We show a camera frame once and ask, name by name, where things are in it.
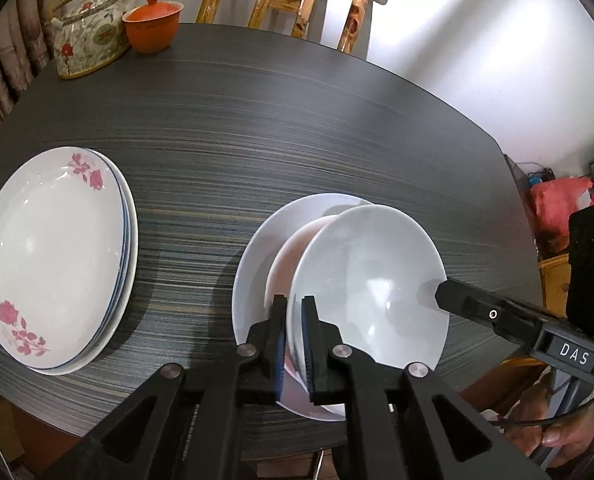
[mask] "pink bowl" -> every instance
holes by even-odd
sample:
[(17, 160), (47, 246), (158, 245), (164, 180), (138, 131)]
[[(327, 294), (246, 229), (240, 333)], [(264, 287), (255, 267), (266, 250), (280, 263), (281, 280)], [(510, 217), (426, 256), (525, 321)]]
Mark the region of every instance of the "pink bowl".
[[(330, 224), (335, 216), (337, 215), (328, 215), (317, 218), (297, 230), (290, 238), (288, 238), (288, 240), (286, 240), (286, 243), (277, 253), (273, 265), (268, 272), (266, 292), (264, 294), (264, 309), (267, 313), (270, 310), (270, 306), (273, 304), (273, 298), (276, 294), (282, 294), (287, 298), (289, 297), (293, 275), (295, 274), (299, 260), (301, 260), (301, 255), (306, 250), (306, 247), (308, 247), (308, 244), (311, 243), (311, 240), (315, 235), (321, 231), (324, 226)], [(283, 367), (291, 377), (299, 381), (299, 384), (305, 388), (305, 384), (303, 384), (303, 381), (295, 370), (295, 365), (291, 359), (287, 343), (286, 351), (284, 353)]]

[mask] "plate with pink rose pattern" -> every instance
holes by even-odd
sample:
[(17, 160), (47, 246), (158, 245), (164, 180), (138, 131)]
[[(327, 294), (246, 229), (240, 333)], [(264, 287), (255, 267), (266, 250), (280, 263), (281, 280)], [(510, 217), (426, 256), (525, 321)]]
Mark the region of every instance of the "plate with pink rose pattern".
[(135, 270), (137, 268), (138, 251), (137, 210), (135, 209), (135, 201), (133, 200), (133, 194), (131, 193), (131, 189), (128, 186), (126, 178), (123, 176), (119, 168), (117, 168), (115, 163), (109, 158), (107, 158), (107, 156), (103, 153), (95, 151), (93, 151), (93, 153), (99, 155), (107, 163), (108, 167), (113, 171), (113, 173), (117, 177), (120, 190), (122, 190), (122, 200), (124, 202), (124, 205), (126, 206), (126, 209), (128, 210), (130, 236), (128, 239), (128, 250), (126, 251), (128, 257), (126, 262), (126, 268), (124, 269), (124, 271), (122, 271), (125, 272), (124, 281), (121, 284), (121, 288), (119, 289), (119, 296), (114, 301), (114, 307), (111, 309), (110, 315), (103, 322), (101, 331), (93, 338), (93, 340), (88, 344), (88, 346), (77, 357), (75, 357), (75, 359), (72, 359), (66, 364), (49, 369), (33, 368), (33, 370), (35, 370), (36, 372), (39, 372), (44, 375), (54, 376), (70, 374), (76, 370), (79, 370), (82, 367), (85, 367), (88, 363), (93, 361), (93, 359), (100, 354), (100, 352), (111, 340), (113, 334), (115, 333), (115, 330), (119, 326), (119, 322), (121, 321), (122, 316), (124, 315), (124, 311), (126, 310), (126, 306), (128, 305), (131, 290), (133, 289), (133, 280), (135, 279)]
[(33, 368), (84, 350), (114, 306), (126, 226), (119, 184), (94, 152), (31, 158), (0, 190), (0, 343)]

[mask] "stack of plates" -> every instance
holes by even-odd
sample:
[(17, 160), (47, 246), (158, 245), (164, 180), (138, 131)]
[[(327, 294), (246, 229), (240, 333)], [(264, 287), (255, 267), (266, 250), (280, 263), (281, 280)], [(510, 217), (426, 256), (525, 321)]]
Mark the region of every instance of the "stack of plates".
[(90, 363), (128, 304), (137, 215), (106, 156), (55, 148), (21, 166), (0, 191), (0, 343), (45, 375)]
[(260, 226), (242, 255), (232, 295), (237, 343), (267, 319), (275, 294), (288, 298), (279, 404), (307, 418), (344, 420), (343, 405), (314, 406), (305, 386), (301, 298), (320, 319), (375, 361), (434, 368), (448, 331), (435, 301), (445, 280), (432, 240), (412, 218), (355, 196), (326, 193), (285, 205)]

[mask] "teapot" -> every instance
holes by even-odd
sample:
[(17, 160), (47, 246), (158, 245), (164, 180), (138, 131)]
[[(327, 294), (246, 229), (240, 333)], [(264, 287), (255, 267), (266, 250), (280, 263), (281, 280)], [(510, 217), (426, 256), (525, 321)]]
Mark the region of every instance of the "teapot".
[[(73, 0), (62, 0), (51, 13)], [(113, 62), (129, 48), (122, 23), (125, 12), (139, 0), (81, 0), (63, 18), (53, 18), (56, 28), (53, 52), (57, 73), (73, 79)]]

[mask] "dining table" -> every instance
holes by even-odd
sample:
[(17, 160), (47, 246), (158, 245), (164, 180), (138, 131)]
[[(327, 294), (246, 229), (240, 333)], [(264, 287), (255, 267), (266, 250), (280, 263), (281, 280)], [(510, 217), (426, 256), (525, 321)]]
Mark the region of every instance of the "dining table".
[[(448, 276), (541, 304), (534, 240), (493, 137), (410, 81), (320, 44), (182, 24), (162, 52), (131, 50), (81, 78), (59, 79), (53, 61), (2, 124), (0, 189), (56, 146), (113, 160), (139, 225), (128, 307), (93, 362), (49, 377), (0, 346), (0, 395), (75, 435), (163, 364), (205, 364), (235, 344), (240, 257), (268, 216), (309, 194), (343, 192), (400, 209), (432, 238)], [(64, 247), (65, 265), (77, 257), (76, 246)], [(514, 351), (451, 315), (436, 371), (460, 391)], [(244, 460), (345, 439), (343, 422), (245, 407)]]

